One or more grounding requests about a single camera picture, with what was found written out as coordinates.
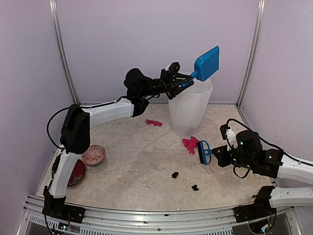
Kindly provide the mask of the blue dustpan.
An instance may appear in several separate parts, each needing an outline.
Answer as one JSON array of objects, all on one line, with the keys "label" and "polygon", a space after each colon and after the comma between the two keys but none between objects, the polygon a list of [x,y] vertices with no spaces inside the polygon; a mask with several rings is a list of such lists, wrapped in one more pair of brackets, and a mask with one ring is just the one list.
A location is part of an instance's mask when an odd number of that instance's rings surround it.
[{"label": "blue dustpan", "polygon": [[192,80],[204,82],[210,78],[216,71],[219,70],[219,46],[215,46],[194,62],[194,71],[190,74]]}]

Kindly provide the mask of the blue hand brush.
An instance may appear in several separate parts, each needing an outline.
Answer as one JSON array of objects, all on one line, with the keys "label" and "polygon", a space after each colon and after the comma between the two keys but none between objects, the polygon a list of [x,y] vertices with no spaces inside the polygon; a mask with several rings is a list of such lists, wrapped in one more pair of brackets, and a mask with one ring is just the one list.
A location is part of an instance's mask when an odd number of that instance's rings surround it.
[{"label": "blue hand brush", "polygon": [[203,165],[208,165],[212,161],[212,151],[207,141],[200,141],[197,143],[198,154],[200,158],[200,163]]}]

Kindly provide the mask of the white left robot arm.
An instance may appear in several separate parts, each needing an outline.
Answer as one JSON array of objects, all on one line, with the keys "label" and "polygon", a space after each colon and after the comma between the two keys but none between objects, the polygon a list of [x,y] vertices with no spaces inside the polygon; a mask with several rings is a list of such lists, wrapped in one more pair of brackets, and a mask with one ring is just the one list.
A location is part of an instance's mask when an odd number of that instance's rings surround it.
[{"label": "white left robot arm", "polygon": [[161,70],[160,78],[152,79],[134,68],[127,72],[124,80],[127,88],[125,96],[100,105],[67,107],[57,146],[60,153],[51,170],[51,181],[44,188],[45,202],[49,203],[50,211],[59,218],[68,214],[68,206],[64,203],[67,185],[77,160],[90,146],[92,127],[115,119],[139,116],[144,113],[151,98],[166,94],[173,99],[194,84],[196,75],[196,72],[190,75],[179,73],[178,65],[173,64]]}]

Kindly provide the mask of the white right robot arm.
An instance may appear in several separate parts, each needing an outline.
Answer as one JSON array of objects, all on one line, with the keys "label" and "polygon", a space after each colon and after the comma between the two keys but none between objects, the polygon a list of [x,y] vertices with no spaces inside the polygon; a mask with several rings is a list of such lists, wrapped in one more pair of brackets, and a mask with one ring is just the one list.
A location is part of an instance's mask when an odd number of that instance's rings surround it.
[{"label": "white right robot arm", "polygon": [[212,149],[218,166],[245,168],[253,174],[272,179],[291,179],[308,184],[305,188],[262,187],[250,206],[254,217],[261,217],[271,208],[311,207],[313,205],[313,164],[287,154],[282,148],[272,145],[264,150],[264,140],[257,132],[244,130],[235,134],[227,129],[223,139],[226,145]]}]

